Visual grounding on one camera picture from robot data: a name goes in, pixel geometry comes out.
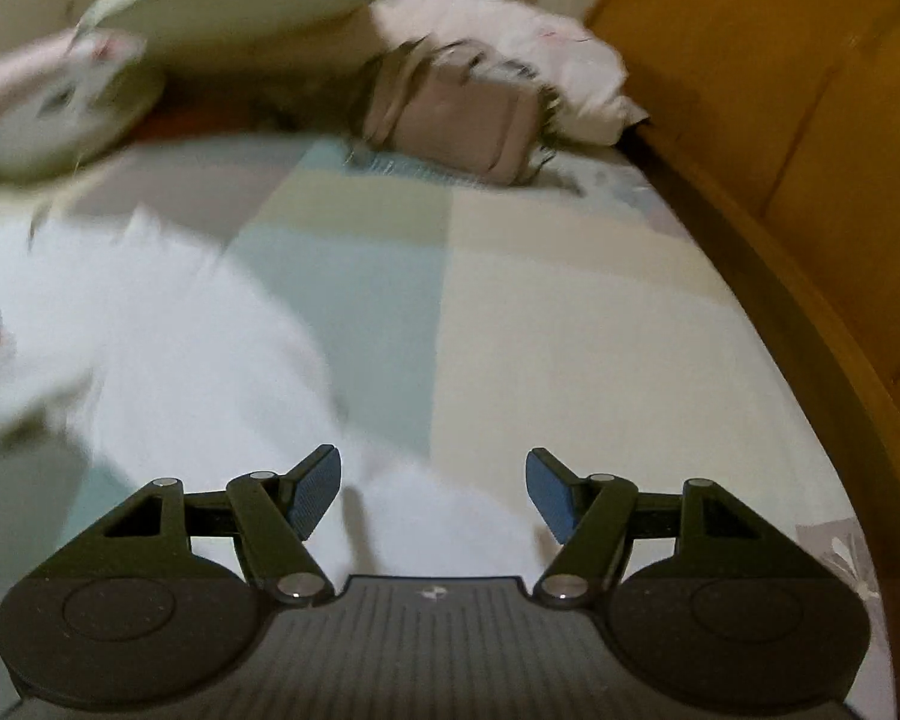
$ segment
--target yellow wooden headboard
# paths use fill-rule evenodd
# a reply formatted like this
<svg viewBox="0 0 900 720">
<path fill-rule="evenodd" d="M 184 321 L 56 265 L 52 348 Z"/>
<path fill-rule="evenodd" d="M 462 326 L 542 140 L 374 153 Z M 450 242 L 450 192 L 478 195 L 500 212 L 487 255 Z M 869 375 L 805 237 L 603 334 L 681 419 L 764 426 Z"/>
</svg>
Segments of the yellow wooden headboard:
<svg viewBox="0 0 900 720">
<path fill-rule="evenodd" d="M 900 0 L 600 0 L 625 147 L 736 290 L 880 576 L 900 705 Z"/>
</svg>

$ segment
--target pink bag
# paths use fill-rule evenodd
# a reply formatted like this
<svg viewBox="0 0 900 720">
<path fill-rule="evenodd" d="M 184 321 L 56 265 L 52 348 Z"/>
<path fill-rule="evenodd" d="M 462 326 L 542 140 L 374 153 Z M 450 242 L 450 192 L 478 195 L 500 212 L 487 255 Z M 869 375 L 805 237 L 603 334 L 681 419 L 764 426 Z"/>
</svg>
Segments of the pink bag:
<svg viewBox="0 0 900 720">
<path fill-rule="evenodd" d="M 388 53 L 372 81 L 359 135 L 389 148 L 515 184 L 535 175 L 559 95 L 535 71 L 477 41 L 437 47 L 425 39 Z"/>
</svg>

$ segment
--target bed sheet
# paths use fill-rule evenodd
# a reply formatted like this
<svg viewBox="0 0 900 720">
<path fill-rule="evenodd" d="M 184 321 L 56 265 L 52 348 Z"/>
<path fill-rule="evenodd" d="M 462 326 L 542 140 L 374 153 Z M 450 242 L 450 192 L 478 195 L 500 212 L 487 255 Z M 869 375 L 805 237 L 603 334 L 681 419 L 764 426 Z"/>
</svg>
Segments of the bed sheet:
<svg viewBox="0 0 900 720">
<path fill-rule="evenodd" d="M 50 194 L 0 190 L 0 213 L 50 202 L 128 215 L 142 203 L 218 240 L 311 325 L 352 425 L 530 526 L 534 446 L 644 490 L 718 481 L 869 600 L 874 645 L 852 700 L 892 716 L 879 588 L 839 478 L 732 293 L 640 172 L 612 149 L 562 152 L 535 186 L 501 190 L 397 155 L 365 167 L 347 156 L 342 139 L 309 134 L 138 146 Z M 120 499 L 111 470 L 84 478 L 61 538 Z M 642 545 L 632 565 L 668 549 Z"/>
</svg>

